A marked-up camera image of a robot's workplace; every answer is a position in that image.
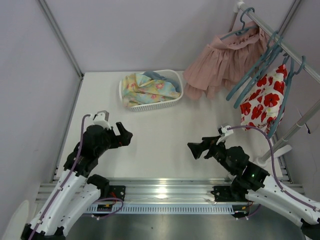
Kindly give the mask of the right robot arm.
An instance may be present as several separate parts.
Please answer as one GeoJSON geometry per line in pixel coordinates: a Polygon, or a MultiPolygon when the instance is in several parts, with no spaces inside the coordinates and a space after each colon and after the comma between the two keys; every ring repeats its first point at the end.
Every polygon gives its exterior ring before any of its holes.
{"type": "Polygon", "coordinates": [[[241,146],[226,148],[219,137],[187,143],[193,157],[214,158],[234,178],[230,186],[214,187],[219,202],[254,202],[286,217],[311,240],[320,238],[320,204],[278,183],[270,173],[249,160],[241,146]]]}

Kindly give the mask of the pink skirt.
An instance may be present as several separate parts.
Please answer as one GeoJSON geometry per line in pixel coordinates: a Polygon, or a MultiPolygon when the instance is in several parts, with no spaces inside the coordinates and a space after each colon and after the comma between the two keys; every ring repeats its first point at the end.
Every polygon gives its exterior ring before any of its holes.
{"type": "Polygon", "coordinates": [[[202,94],[213,99],[221,89],[231,90],[267,49],[269,36],[253,21],[248,32],[214,36],[195,61],[183,72],[184,94],[198,100],[202,94]]]}

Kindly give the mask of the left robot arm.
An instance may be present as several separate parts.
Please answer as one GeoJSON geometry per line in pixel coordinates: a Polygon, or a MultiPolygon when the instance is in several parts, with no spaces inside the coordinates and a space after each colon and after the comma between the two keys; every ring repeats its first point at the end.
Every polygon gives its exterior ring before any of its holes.
{"type": "Polygon", "coordinates": [[[111,192],[110,181],[91,171],[99,158],[110,149],[126,147],[133,134],[121,122],[116,123],[119,135],[105,124],[93,124],[81,130],[79,143],[63,166],[63,172],[47,201],[27,223],[22,240],[64,240],[75,222],[96,202],[112,206],[123,198],[111,192]]]}

